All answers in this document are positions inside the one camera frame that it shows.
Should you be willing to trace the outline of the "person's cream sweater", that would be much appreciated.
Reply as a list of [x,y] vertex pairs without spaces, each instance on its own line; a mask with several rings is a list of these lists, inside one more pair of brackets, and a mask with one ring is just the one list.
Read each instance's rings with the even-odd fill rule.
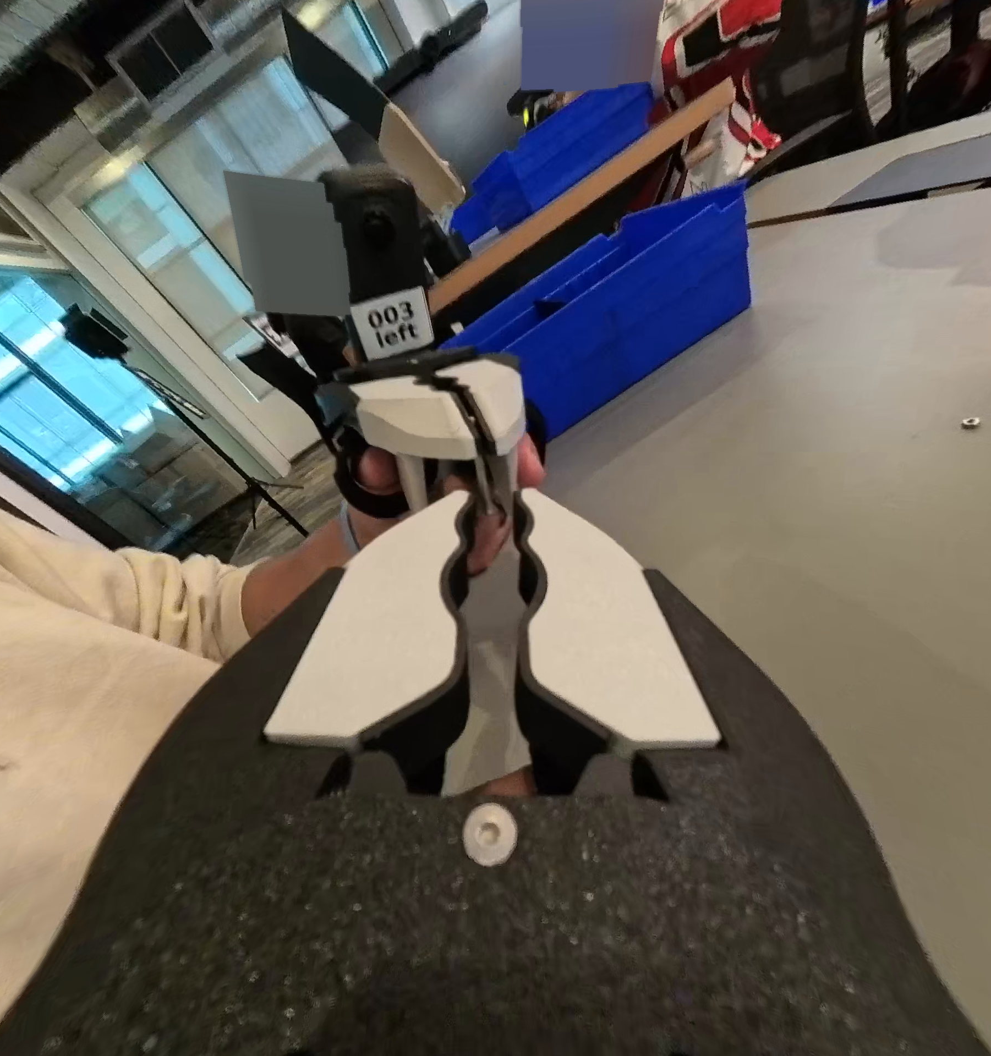
[[0,653],[0,1020],[53,946],[113,814],[216,663]]

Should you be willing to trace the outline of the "person's left forearm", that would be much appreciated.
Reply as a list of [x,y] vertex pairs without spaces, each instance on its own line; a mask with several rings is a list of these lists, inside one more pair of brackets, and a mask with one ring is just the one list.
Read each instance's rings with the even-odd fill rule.
[[352,559],[338,521],[287,554],[239,567],[211,555],[107,550],[0,509],[1,582],[210,661],[230,659],[322,576]]

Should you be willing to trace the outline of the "black flag panel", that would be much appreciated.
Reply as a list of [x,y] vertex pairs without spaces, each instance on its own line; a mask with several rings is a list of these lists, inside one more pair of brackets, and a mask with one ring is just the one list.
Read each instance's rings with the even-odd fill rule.
[[288,7],[281,10],[289,63],[299,83],[379,142],[388,99],[345,58],[311,33]]

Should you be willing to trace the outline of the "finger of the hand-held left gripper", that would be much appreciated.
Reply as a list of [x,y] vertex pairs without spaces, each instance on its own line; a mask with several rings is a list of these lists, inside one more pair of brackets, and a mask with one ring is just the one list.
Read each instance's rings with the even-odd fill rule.
[[475,441],[491,456],[504,510],[513,510],[516,449],[526,433],[524,385],[517,359],[470,359],[450,367],[452,393]]
[[424,464],[474,463],[476,435],[456,397],[414,379],[377,379],[355,386],[358,431],[371,447],[392,454],[409,510],[430,504]]

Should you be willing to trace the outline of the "black light stand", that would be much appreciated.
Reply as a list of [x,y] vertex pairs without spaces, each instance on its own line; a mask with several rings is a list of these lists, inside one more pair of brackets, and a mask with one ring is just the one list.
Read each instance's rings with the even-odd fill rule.
[[177,393],[175,389],[167,386],[163,382],[158,381],[153,375],[146,373],[141,367],[132,366],[131,364],[123,364],[128,373],[133,375],[144,386],[147,386],[153,394],[155,394],[161,403],[166,406],[169,411],[174,414],[177,419],[185,425],[197,438],[205,444],[221,460],[227,464],[228,468],[233,472],[233,474],[244,483],[245,492],[249,496],[251,504],[251,521],[253,526],[255,526],[255,511],[258,503],[263,503],[267,505],[278,518],[285,521],[287,525],[291,526],[301,536],[308,535],[308,529],[302,524],[301,521],[292,515],[291,511],[282,505],[280,502],[275,499],[272,495],[268,486],[264,482],[258,480],[251,474],[246,472],[242,467],[238,465],[230,454],[228,454],[222,447],[213,441],[213,439],[200,428],[199,423],[208,418],[207,413],[197,403],[182,394]]

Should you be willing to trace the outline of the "blue plastic bin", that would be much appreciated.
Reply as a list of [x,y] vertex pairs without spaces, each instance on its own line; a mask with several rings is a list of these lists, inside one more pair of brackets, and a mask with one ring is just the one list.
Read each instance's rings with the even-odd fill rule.
[[451,231],[473,243],[491,230],[506,232],[527,216],[513,164],[513,151],[497,155],[473,181],[469,196],[455,209]]
[[[518,359],[550,439],[750,309],[743,181],[631,213],[442,348]],[[545,321],[537,299],[567,301]]]
[[642,138],[654,101],[647,82],[595,90],[526,132],[512,150],[522,221]]

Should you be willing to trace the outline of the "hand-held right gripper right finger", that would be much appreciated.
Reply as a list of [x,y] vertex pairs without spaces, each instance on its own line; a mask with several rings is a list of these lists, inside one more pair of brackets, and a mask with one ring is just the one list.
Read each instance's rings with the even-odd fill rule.
[[650,755],[724,741],[661,608],[669,582],[534,489],[515,496],[515,718],[535,791],[661,794]]

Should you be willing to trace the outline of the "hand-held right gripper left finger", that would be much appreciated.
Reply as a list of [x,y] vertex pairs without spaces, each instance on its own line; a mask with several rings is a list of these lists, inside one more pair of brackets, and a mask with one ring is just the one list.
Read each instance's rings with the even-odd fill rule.
[[454,491],[345,569],[264,727],[274,744],[384,753],[440,793],[470,711],[467,557],[473,499]]

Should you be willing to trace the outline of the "silver bolt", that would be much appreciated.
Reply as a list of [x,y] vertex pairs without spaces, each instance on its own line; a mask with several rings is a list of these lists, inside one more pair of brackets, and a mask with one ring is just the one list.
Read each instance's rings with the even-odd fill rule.
[[474,458],[474,492],[480,512],[486,518],[505,518],[502,498],[497,487],[491,456],[482,449],[476,450]]

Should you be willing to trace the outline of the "black office chair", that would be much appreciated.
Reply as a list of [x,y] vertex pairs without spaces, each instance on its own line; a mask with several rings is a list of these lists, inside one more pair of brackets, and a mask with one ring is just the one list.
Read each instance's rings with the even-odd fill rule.
[[875,143],[863,77],[864,1],[785,1],[773,46],[752,71],[758,115],[781,143],[746,181]]

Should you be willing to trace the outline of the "person's left hand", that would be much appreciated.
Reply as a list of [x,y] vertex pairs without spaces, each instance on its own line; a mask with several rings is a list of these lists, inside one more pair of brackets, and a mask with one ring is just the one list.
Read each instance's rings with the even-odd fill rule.
[[[517,483],[525,488],[540,487],[546,476],[546,440],[543,435],[537,441],[530,431],[522,437],[516,449]],[[370,448],[359,456],[356,463],[355,479],[359,488],[372,495],[394,497],[403,495],[398,465],[393,454],[384,450]],[[403,512],[396,518],[376,518],[366,513],[348,499],[353,509],[356,534],[361,549],[374,540],[410,517],[410,510]],[[467,559],[467,571],[470,576],[483,573],[494,562],[502,548],[512,534],[508,515],[502,521],[486,518],[476,514],[472,547]]]

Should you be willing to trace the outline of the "brown cardboard sheet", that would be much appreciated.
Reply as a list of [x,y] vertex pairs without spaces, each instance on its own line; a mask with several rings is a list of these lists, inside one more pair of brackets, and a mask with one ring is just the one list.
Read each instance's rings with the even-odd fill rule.
[[409,180],[433,216],[449,216],[466,199],[466,187],[452,166],[391,100],[384,107],[377,142],[384,161]]

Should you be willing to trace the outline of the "grey table hatch cover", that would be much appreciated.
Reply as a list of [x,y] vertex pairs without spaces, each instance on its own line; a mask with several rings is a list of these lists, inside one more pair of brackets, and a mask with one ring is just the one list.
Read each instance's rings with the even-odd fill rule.
[[833,202],[833,212],[918,201],[945,191],[991,187],[991,166],[909,169],[890,165]]

